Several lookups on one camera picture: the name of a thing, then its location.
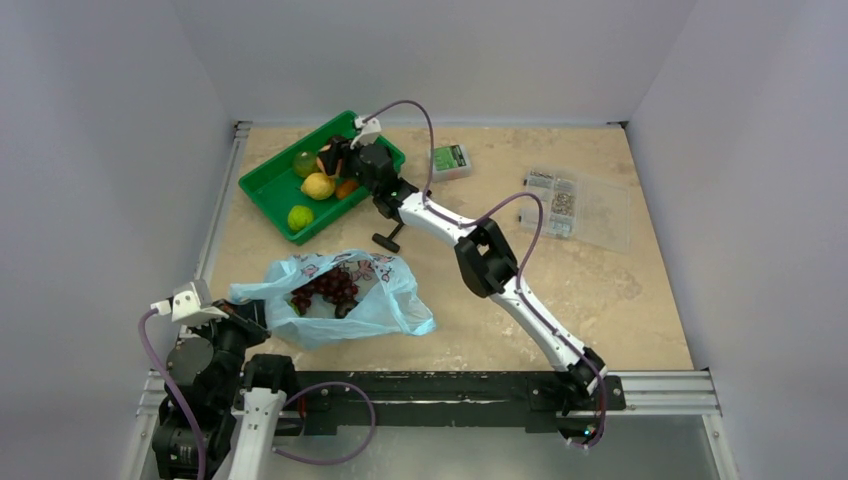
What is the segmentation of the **lime green fake fruit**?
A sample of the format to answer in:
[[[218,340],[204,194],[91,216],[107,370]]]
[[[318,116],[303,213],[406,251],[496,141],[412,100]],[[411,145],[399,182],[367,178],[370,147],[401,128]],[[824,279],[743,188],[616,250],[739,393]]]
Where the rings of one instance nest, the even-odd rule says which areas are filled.
[[[293,233],[299,233],[315,221],[313,210],[304,205],[293,206],[287,215],[287,226]]]

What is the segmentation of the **dark red fake grapes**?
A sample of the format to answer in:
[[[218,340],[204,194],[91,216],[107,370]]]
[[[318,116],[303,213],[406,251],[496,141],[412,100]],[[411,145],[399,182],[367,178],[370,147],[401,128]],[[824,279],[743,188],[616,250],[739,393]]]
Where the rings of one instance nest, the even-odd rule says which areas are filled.
[[[341,319],[359,305],[356,299],[358,293],[359,287],[352,275],[341,267],[334,267],[304,286],[296,288],[289,305],[298,315],[304,316],[312,306],[312,298],[318,295],[325,303],[335,308],[334,316]]]

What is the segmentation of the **light blue plastic bag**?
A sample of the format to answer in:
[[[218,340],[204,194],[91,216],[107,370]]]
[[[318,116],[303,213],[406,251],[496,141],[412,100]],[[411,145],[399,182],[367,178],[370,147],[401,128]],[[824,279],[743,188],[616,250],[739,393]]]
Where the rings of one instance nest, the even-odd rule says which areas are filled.
[[[394,255],[350,249],[298,254],[273,262],[258,283],[235,283],[237,303],[264,302],[270,332],[305,349],[389,334],[423,336],[436,329],[417,281]]]

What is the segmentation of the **orange pink fake peach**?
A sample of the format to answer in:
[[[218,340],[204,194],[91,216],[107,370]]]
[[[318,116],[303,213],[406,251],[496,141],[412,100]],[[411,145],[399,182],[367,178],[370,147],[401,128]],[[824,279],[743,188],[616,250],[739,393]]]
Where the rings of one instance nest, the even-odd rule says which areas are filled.
[[[327,154],[317,154],[316,165],[324,175],[327,175],[328,177],[332,177],[334,175],[334,170],[332,169],[334,163],[333,160]]]

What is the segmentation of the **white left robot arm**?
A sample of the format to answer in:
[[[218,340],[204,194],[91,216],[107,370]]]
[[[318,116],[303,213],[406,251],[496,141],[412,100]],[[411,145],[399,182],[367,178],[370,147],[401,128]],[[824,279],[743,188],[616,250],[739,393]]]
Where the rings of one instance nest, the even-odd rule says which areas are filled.
[[[165,359],[153,349],[147,322],[154,316],[199,315],[191,337]],[[277,430],[280,412],[301,390],[293,360],[249,348],[270,336],[262,300],[217,300],[194,307],[171,297],[151,306],[138,323],[142,346],[165,383],[151,447],[162,479],[211,479],[229,454],[233,473],[255,479]]]

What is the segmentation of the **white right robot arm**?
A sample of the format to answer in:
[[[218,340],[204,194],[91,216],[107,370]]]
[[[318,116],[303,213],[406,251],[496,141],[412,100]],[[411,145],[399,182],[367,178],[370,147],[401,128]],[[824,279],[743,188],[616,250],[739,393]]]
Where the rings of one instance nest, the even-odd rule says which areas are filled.
[[[453,248],[465,286],[504,309],[534,340],[561,381],[564,399],[584,407],[599,396],[607,405],[603,360],[570,334],[524,280],[526,260],[518,260],[497,222],[486,215],[471,220],[432,202],[395,169],[387,147],[360,145],[331,137],[317,153],[321,170],[352,178],[370,193],[381,215],[419,228]]]

